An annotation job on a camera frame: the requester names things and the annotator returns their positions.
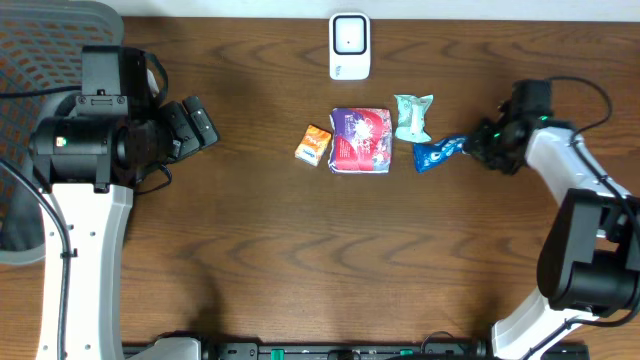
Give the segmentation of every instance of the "small orange box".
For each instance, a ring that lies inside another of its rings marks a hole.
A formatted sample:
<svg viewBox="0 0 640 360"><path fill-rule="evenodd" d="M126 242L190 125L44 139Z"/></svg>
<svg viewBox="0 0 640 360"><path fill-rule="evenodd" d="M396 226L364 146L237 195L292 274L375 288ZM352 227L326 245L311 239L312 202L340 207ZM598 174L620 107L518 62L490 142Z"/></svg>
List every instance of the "small orange box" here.
<svg viewBox="0 0 640 360"><path fill-rule="evenodd" d="M330 140L331 133L309 125L302 142L296 149L296 157L313 166L318 166Z"/></svg>

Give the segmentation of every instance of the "white wall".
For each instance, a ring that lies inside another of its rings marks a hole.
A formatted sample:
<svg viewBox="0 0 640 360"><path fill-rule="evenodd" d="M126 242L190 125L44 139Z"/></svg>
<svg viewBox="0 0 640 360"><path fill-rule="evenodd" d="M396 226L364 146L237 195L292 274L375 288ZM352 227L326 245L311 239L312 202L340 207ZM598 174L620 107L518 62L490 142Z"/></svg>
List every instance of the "white wall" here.
<svg viewBox="0 0 640 360"><path fill-rule="evenodd" d="M121 15L373 19L640 21L640 0L98 0Z"/></svg>

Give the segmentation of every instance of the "blue wrapper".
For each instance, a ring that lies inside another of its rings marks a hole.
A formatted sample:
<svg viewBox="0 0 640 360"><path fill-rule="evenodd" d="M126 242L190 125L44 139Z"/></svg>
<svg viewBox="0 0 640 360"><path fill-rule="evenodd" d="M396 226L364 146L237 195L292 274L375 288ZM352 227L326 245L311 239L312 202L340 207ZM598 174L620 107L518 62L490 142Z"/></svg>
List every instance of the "blue wrapper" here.
<svg viewBox="0 0 640 360"><path fill-rule="evenodd" d="M423 173L447 161L453 154L460 153L467 137L451 136L435 144L413 144L413 162L416 171Z"/></svg>

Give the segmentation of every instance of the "packaged item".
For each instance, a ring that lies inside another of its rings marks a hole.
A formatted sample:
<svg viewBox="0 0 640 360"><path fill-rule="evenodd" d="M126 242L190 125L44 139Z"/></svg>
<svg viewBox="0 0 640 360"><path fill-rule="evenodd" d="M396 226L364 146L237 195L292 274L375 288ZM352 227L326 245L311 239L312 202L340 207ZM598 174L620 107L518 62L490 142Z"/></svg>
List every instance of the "packaged item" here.
<svg viewBox="0 0 640 360"><path fill-rule="evenodd" d="M433 102L433 95L421 98L413 95L395 95L398 101L398 128L396 137L413 143L431 141L424 131L424 115Z"/></svg>
<svg viewBox="0 0 640 360"><path fill-rule="evenodd" d="M309 125L302 142L296 149L296 157L313 166L318 166L322 154L324 154L327 145L329 145L329 140L331 140L330 133Z"/></svg>
<svg viewBox="0 0 640 360"><path fill-rule="evenodd" d="M333 109L329 169L334 173L387 173L391 164L391 113L387 109Z"/></svg>
<svg viewBox="0 0 640 360"><path fill-rule="evenodd" d="M423 173L447 161L455 153L464 153L462 147L467 141L463 135L451 136L436 144L413 144L413 162L416 171Z"/></svg>

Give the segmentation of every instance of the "wood grain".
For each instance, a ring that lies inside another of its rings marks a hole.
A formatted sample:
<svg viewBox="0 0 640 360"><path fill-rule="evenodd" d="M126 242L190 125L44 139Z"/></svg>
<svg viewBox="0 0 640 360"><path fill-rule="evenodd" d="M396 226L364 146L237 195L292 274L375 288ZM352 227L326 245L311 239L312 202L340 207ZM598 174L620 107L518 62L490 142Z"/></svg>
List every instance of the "wood grain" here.
<svg viewBox="0 0 640 360"><path fill-rule="evenodd" d="M415 342L436 330L486 337L535 286L557 211L532 170L513 177L458 156L423 175L394 142L386 176L342 176L293 152L334 107L386 107L434 94L434 139L496 116L511 83L585 76L611 93L592 153L640 193L640 25L375 21L369 79L331 81L326 21L127 18L126 43L158 55L169 98L198 94L222 141L136 199L124 248L122 337L176 329L264 342ZM558 84L578 125L604 109ZM160 176L148 180L161 181ZM33 358L42 264L0 267L0 357ZM638 322L580 329L593 359L637 358Z"/></svg>

